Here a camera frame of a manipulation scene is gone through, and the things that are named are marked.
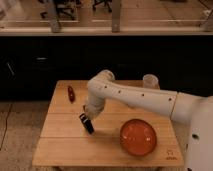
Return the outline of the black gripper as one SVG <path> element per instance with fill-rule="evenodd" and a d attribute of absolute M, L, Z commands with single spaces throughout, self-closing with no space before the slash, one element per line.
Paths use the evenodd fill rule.
<path fill-rule="evenodd" d="M 79 118 L 80 118 L 81 123 L 83 124 L 84 128 L 87 130 L 87 132 L 89 134 L 92 134 L 94 132 L 94 128 L 93 128 L 91 120 L 84 113 L 82 113 L 79 116 Z"/>

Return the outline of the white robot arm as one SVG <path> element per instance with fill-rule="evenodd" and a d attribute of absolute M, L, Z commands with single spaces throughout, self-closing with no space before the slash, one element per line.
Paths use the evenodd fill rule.
<path fill-rule="evenodd" d="M 107 99 L 144 108 L 190 125 L 184 171 L 213 171 L 213 96 L 117 84 L 110 70 L 92 77 L 87 91 L 79 118 L 89 133 L 93 132 L 92 120 L 104 110 Z"/>

